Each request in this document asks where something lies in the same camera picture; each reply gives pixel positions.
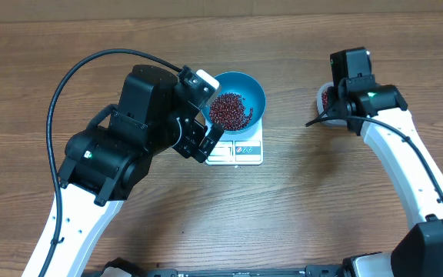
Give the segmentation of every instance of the pile of red beans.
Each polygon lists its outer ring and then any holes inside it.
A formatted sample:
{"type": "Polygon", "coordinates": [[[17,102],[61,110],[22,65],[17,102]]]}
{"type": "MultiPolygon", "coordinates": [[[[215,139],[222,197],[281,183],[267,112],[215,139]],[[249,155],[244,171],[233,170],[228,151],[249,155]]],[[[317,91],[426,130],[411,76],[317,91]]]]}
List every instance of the pile of red beans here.
{"type": "Polygon", "coordinates": [[[249,115],[245,115],[242,96],[226,93],[213,101],[209,109],[209,118],[213,123],[220,124],[226,131],[238,131],[247,127],[252,119],[253,111],[254,109],[250,108],[249,115]]]}

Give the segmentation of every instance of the beige wall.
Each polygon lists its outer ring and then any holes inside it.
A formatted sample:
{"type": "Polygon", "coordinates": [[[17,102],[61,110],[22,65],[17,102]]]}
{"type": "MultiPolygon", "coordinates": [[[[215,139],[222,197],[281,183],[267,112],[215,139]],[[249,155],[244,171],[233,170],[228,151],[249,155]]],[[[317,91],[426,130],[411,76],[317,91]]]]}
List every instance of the beige wall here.
{"type": "Polygon", "coordinates": [[[0,0],[0,22],[438,11],[443,0],[0,0]]]}

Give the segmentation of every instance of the wooden table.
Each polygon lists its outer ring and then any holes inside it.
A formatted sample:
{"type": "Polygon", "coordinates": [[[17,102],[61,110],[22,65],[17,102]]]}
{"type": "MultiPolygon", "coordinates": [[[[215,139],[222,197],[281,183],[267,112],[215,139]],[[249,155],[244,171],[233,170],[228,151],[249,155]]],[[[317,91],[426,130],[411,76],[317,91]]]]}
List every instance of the wooden table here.
{"type": "MultiPolygon", "coordinates": [[[[304,127],[331,80],[329,54],[363,45],[443,171],[443,13],[0,24],[0,276],[21,274],[51,207],[52,93],[77,61],[105,48],[257,78],[268,97],[265,161],[235,169],[172,150],[155,157],[88,269],[118,256],[146,269],[288,268],[392,250],[408,228],[381,163],[353,134],[304,127]]],[[[58,164],[68,139],[117,102],[132,66],[146,62],[107,56],[73,77],[55,113],[58,164]]]]}

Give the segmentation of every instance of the blue bowl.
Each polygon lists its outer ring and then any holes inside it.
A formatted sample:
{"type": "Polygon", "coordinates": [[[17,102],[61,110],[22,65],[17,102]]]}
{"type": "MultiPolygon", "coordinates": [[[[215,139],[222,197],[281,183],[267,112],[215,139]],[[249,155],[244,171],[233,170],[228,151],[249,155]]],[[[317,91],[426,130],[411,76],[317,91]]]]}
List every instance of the blue bowl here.
{"type": "MultiPolygon", "coordinates": [[[[215,77],[220,82],[221,91],[218,96],[225,93],[234,93],[241,95],[242,103],[245,107],[245,114],[249,115],[251,108],[252,119],[249,124],[238,131],[225,131],[225,134],[235,135],[243,133],[249,130],[256,122],[262,118],[266,110],[266,95],[258,81],[251,76],[240,72],[226,72],[215,77]]],[[[206,121],[212,124],[212,120],[209,118],[209,106],[205,106],[202,109],[202,114],[206,121]]]]}

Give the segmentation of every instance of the scale platform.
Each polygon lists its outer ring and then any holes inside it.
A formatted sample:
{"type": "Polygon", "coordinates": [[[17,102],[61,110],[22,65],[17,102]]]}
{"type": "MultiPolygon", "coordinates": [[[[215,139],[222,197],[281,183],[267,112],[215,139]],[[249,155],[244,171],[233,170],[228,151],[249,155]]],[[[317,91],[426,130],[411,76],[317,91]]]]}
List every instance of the scale platform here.
{"type": "Polygon", "coordinates": [[[224,134],[206,160],[206,164],[260,165],[262,158],[262,120],[259,120],[243,133],[224,134]]]}

